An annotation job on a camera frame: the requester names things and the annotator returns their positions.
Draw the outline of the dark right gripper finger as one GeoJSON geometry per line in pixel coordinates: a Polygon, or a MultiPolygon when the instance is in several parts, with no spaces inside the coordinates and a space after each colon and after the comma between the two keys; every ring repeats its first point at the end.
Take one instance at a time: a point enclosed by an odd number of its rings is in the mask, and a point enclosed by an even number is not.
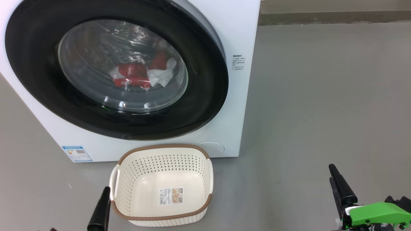
{"type": "Polygon", "coordinates": [[[343,197],[341,196],[341,192],[344,191],[344,184],[341,184],[340,180],[335,181],[333,177],[330,177],[330,185],[333,192],[335,206],[337,208],[338,214],[343,215],[345,210],[341,204],[341,200],[343,197]]]}
{"type": "Polygon", "coordinates": [[[329,164],[330,184],[338,208],[358,203],[358,198],[334,164],[329,164]]]}

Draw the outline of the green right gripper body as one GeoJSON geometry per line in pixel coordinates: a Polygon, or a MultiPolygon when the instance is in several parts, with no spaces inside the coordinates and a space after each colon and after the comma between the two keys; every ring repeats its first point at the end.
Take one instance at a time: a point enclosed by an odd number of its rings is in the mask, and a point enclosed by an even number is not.
{"type": "Polygon", "coordinates": [[[410,212],[393,203],[355,205],[342,209],[337,218],[337,230],[394,231],[396,226],[404,230],[410,226],[410,218],[410,212]]]}

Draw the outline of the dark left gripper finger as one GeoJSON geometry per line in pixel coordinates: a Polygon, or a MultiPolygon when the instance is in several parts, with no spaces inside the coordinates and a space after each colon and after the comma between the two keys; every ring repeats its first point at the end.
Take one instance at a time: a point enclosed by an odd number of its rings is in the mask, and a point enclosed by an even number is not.
{"type": "Polygon", "coordinates": [[[87,225],[88,231],[107,231],[110,215],[110,187],[104,187],[103,193],[97,202],[95,210],[91,216],[90,222],[87,225]]]}

